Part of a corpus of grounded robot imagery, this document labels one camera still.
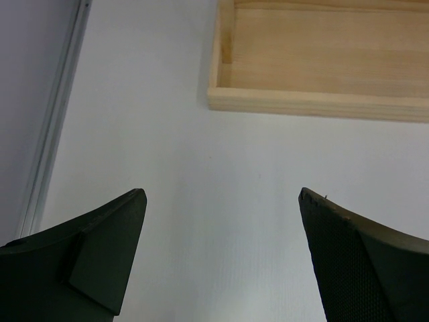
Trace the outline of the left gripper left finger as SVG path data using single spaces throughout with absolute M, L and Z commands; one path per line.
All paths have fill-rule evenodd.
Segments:
M 1 247 L 2 321 L 112 321 L 121 312 L 147 197 L 107 204 Z

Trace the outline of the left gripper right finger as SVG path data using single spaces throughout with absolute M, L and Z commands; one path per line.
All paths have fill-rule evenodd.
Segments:
M 427 321 L 428 241 L 308 188 L 298 202 L 327 321 Z

